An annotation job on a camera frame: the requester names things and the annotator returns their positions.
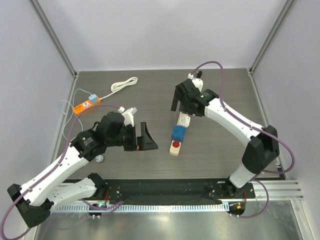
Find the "white square plug adapter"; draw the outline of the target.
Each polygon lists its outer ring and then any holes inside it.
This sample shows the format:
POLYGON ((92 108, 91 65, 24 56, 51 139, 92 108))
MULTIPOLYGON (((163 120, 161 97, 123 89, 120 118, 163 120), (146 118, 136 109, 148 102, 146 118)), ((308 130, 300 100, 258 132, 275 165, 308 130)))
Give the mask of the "white square plug adapter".
POLYGON ((184 127, 184 128, 188 128, 191 122, 191 117, 188 114, 179 113, 178 119, 177 119, 177 125, 184 127))

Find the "blue cube plug adapter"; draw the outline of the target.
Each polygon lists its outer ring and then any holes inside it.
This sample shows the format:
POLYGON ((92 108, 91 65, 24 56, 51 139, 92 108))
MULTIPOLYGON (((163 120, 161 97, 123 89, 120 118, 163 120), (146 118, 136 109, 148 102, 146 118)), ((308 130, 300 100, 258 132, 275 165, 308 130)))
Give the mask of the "blue cube plug adapter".
POLYGON ((184 141, 186 131, 187 131, 186 127, 175 125, 172 130, 171 140, 182 143, 184 141))

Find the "orange power strip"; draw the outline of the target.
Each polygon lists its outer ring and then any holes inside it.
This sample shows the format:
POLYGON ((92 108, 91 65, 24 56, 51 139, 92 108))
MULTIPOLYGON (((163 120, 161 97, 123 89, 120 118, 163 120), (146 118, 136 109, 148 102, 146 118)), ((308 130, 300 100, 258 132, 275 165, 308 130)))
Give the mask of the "orange power strip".
POLYGON ((78 116, 80 113, 82 113, 84 110, 88 109, 89 107, 92 107, 92 106, 95 106, 95 105, 99 105, 101 103, 102 103, 101 99, 99 98, 99 101, 96 104, 91 104, 91 102, 89 101, 89 98, 88 98, 84 102, 82 102, 79 105, 75 106, 73 108, 73 113, 76 116, 78 116))

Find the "beige power strip red sockets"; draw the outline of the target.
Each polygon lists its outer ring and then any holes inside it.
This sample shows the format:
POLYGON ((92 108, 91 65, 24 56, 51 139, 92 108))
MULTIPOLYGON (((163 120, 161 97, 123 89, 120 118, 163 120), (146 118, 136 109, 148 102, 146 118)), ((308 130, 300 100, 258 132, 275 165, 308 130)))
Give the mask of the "beige power strip red sockets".
POLYGON ((181 146, 181 142, 173 140, 170 145, 169 154, 173 156, 178 156, 180 153, 181 146))

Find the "light blue usb charger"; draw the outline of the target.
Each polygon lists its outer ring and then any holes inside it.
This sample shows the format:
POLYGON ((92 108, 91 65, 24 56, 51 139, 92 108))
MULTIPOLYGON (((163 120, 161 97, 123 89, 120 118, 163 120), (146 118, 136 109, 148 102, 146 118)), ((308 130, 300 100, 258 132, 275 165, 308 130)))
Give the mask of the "light blue usb charger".
POLYGON ((96 104, 99 101, 99 97, 96 94, 91 94, 88 97, 88 100, 91 102, 91 104, 96 104))

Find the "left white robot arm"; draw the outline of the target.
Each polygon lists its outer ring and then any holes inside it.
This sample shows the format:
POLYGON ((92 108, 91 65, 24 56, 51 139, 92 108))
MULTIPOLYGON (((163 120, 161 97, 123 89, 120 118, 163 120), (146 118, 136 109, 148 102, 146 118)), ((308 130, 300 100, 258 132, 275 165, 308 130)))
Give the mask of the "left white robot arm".
POLYGON ((134 116, 130 110, 109 112, 92 128, 80 132, 67 144, 61 156, 36 177, 23 185, 12 184, 7 192, 24 223, 33 228, 65 204, 85 198, 102 199, 108 186, 97 173, 63 188, 58 186, 75 171, 104 154, 109 147, 123 147, 127 152, 158 149, 147 124, 141 122, 140 128, 141 135, 136 136, 134 116))

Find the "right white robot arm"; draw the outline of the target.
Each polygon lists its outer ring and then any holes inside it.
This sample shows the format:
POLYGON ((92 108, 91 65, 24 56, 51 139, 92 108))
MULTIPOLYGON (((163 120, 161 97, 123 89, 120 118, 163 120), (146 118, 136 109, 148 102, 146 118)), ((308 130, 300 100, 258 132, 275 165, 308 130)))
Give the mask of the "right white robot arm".
POLYGON ((245 185, 259 175, 280 153, 277 130, 254 123, 226 105, 203 81, 187 79, 175 86, 171 110, 189 116, 207 117, 232 133, 244 146, 240 166, 225 181, 226 194, 237 198, 245 185))

